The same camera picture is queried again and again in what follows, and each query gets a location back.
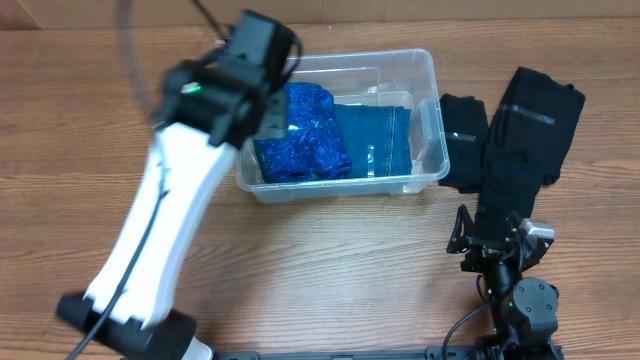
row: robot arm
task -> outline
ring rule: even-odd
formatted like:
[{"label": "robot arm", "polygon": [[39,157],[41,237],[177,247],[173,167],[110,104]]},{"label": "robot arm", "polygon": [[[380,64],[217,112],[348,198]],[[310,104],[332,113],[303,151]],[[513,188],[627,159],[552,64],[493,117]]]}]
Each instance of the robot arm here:
[{"label": "robot arm", "polygon": [[[166,153],[165,192],[147,242],[111,319],[142,321],[142,329],[164,320],[173,306],[180,268],[211,195],[233,165],[236,149],[207,143],[206,134],[175,123],[158,134]],[[149,223],[158,197],[159,144],[149,152],[145,174],[118,242],[85,298],[102,313]]]},{"label": "robot arm", "polygon": [[286,135],[282,86],[297,62],[283,70],[293,44],[298,61],[302,51],[291,30],[251,11],[228,43],[166,76],[156,142],[116,246],[87,291],[58,305],[88,334],[70,359],[92,338],[132,359],[211,359],[195,320],[172,310],[180,268],[237,149]]}]

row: blue sparkly fabric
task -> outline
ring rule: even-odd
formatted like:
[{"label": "blue sparkly fabric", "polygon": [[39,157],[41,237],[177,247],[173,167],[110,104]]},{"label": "blue sparkly fabric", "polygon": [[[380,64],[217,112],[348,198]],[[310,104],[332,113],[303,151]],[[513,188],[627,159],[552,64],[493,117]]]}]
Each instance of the blue sparkly fabric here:
[{"label": "blue sparkly fabric", "polygon": [[333,95],[310,83],[289,83],[285,139],[255,140],[267,183],[343,179],[351,170],[334,113]]}]

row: wooden table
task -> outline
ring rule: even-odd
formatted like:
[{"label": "wooden table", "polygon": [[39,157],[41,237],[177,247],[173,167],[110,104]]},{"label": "wooden table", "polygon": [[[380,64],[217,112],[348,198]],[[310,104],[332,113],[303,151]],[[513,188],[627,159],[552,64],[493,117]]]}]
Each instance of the wooden table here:
[{"label": "wooden table", "polygon": [[[517,66],[587,96],[576,136],[534,216],[557,241],[527,272],[559,287],[555,341],[569,359],[640,359],[640,21],[638,19],[301,25],[307,54],[428,49],[440,93],[489,115]],[[140,30],[157,83],[211,45],[207,28]],[[55,319],[109,255],[148,145],[110,31],[0,33],[0,358],[62,359],[80,339]],[[176,307],[221,350],[422,349],[480,305],[475,275],[445,253],[456,208],[474,196],[430,186],[263,206],[227,176],[204,217]],[[488,316],[453,343],[490,332]],[[118,359],[90,345],[86,359]]]}]

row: blue cloth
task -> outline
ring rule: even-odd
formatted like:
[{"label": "blue cloth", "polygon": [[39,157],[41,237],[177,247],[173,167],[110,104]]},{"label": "blue cloth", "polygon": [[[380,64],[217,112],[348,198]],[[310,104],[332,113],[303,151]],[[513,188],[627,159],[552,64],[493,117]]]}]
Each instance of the blue cloth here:
[{"label": "blue cloth", "polygon": [[343,179],[351,170],[334,114],[333,95],[310,83],[289,83],[285,139],[255,140],[267,183]]},{"label": "blue cloth", "polygon": [[335,105],[351,171],[347,178],[411,174],[411,110],[401,106]]}]

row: wood grain surface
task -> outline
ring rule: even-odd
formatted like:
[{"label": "wood grain surface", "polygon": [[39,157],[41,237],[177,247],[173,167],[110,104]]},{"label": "wood grain surface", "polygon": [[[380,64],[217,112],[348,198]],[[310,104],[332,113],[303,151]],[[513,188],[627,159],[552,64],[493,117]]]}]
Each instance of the wood grain surface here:
[{"label": "wood grain surface", "polygon": [[0,30],[39,30],[40,26],[20,0],[0,2]]},{"label": "wood grain surface", "polygon": [[[527,272],[558,286],[568,359],[640,359],[640,21],[513,20],[295,26],[308,54],[428,49],[441,94],[491,116],[517,66],[587,96],[560,180],[534,217],[558,238]],[[153,84],[207,50],[206,28],[143,29]],[[135,194],[148,130],[109,31],[0,33],[0,359],[62,359],[80,334],[55,319],[109,255]],[[423,349],[480,305],[445,246],[461,203],[414,196],[264,206],[227,176],[190,249],[176,307],[219,350]],[[490,332],[488,316],[453,343]],[[85,359],[118,359],[90,345]]]},{"label": "wood grain surface", "polygon": [[[18,0],[2,0],[2,3]],[[116,0],[19,0],[45,30],[111,29]],[[637,17],[637,0],[201,0],[221,23],[252,9],[285,24],[367,21],[496,20]],[[137,0],[134,27],[196,26],[207,22],[185,0]]]}]

